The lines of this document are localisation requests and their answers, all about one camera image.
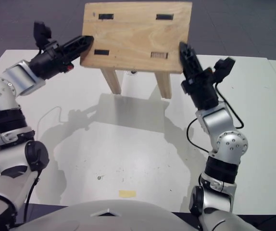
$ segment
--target rectangular slot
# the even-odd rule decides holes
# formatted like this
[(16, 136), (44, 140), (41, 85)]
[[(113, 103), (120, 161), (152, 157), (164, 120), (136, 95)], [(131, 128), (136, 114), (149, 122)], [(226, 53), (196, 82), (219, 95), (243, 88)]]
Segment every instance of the rectangular slot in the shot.
[(156, 15), (156, 20), (173, 20), (173, 14), (160, 14)]
[(99, 19), (102, 20), (112, 20), (113, 19), (113, 13), (100, 13), (99, 14)]
[(151, 52), (151, 58), (168, 59), (168, 53), (165, 53), (165, 52)]
[(99, 54), (99, 55), (109, 55), (109, 50), (94, 50), (94, 54)]

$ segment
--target white table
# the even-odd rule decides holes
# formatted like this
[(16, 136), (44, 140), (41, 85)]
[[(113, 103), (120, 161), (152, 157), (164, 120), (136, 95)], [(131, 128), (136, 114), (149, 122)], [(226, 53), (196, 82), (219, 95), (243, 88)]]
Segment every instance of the white table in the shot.
[[(36, 53), (6, 51), (0, 73)], [(219, 58), (199, 55), (203, 67)], [(265, 58), (235, 59), (219, 86), (245, 122), (242, 132), (249, 140), (237, 176), (234, 212), (276, 214), (276, 72)], [(78, 60), (74, 64), (73, 71), (18, 99), (28, 125), (50, 152), (31, 203), (72, 205), (117, 199), (119, 190), (134, 190), (132, 200), (188, 212), (191, 189), (207, 156), (185, 138), (196, 109), (180, 87), (184, 77), (171, 77), (170, 101), (161, 99), (151, 73), (120, 76), (122, 96), (117, 96), (100, 70), (80, 67)], [(198, 123), (190, 135), (210, 149)]]

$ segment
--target cable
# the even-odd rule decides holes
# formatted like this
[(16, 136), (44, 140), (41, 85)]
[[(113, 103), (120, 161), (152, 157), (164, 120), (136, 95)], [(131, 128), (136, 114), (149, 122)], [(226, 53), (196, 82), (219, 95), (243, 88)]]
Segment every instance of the cable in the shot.
[(31, 197), (31, 194), (32, 194), (32, 191), (33, 191), (34, 187), (38, 183), (38, 178), (39, 178), (40, 174), (41, 174), (41, 171), (38, 172), (38, 176), (34, 180), (32, 186), (31, 186), (31, 188), (29, 190), (29, 194), (28, 194), (28, 197), (27, 197), (26, 205), (25, 205), (25, 208), (24, 208), (24, 223), (27, 222), (27, 213), (28, 213), (28, 206), (29, 206), (30, 197)]
[(256, 224), (255, 227), (258, 229), (259, 226), (263, 225), (264, 223), (268, 222), (269, 220), (271, 220), (271, 219), (273, 219), (273, 218), (276, 218), (276, 215), (273, 215), (273, 216), (271, 216), (270, 218), (268, 218), (268, 219), (266, 219), (266, 220), (260, 222), (259, 224)]
[(240, 123), (240, 127), (236, 127), (236, 129), (242, 129), (244, 127), (244, 123), (243, 121), (240, 119), (240, 117), (238, 116), (238, 114), (234, 111), (234, 109), (232, 108), (232, 106), (229, 104), (229, 102), (225, 99), (225, 97), (220, 93), (220, 91), (218, 90), (218, 84), (215, 84), (215, 90), (218, 93), (218, 95), (224, 100), (224, 102), (228, 105), (228, 107), (230, 108), (231, 112), (235, 115), (235, 117), (238, 119), (239, 123)]
[(192, 120), (192, 121), (189, 123), (188, 127), (187, 127), (187, 130), (186, 130), (186, 137), (187, 137), (187, 140), (189, 141), (189, 143), (191, 143), (192, 145), (194, 145), (196, 148), (199, 148), (200, 150), (205, 151), (206, 153), (209, 153), (209, 151), (207, 151), (206, 149), (201, 148), (200, 146), (194, 144), (194, 143), (190, 140), (190, 138), (189, 138), (189, 135), (188, 135), (189, 128), (190, 128), (190, 126), (191, 126), (196, 120), (197, 120), (197, 118), (195, 118), (194, 120)]

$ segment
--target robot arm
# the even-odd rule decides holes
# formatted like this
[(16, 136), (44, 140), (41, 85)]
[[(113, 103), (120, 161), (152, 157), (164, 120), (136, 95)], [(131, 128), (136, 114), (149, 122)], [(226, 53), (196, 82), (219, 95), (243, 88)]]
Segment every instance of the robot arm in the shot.
[(44, 86), (46, 79), (73, 69), (71, 61), (88, 52), (94, 40), (92, 36), (79, 36), (59, 46), (56, 41), (48, 41), (51, 31), (39, 22), (35, 22), (34, 37), (39, 54), (0, 76), (0, 231), (13, 227), (17, 211), (49, 162), (45, 145), (34, 141), (35, 132), (27, 125), (16, 98)]
[(248, 142), (233, 125), (227, 104), (218, 100), (213, 87), (229, 75), (235, 61), (219, 60), (213, 72), (211, 68), (202, 69), (195, 51), (187, 44), (181, 42), (179, 50), (186, 78), (182, 88), (197, 107), (196, 117), (213, 148), (199, 177), (200, 186), (195, 186), (191, 193), (189, 209), (198, 217), (203, 230), (256, 230), (232, 214), (235, 178)]

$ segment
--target wooden stool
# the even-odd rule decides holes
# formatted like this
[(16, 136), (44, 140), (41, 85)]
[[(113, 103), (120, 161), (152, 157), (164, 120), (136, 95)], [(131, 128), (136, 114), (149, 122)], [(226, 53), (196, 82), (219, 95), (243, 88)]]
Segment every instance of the wooden stool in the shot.
[(178, 46), (187, 42), (191, 2), (87, 3), (83, 35), (93, 35), (80, 64), (100, 68), (121, 94), (115, 70), (154, 72), (163, 98), (171, 99), (170, 74), (183, 72)]

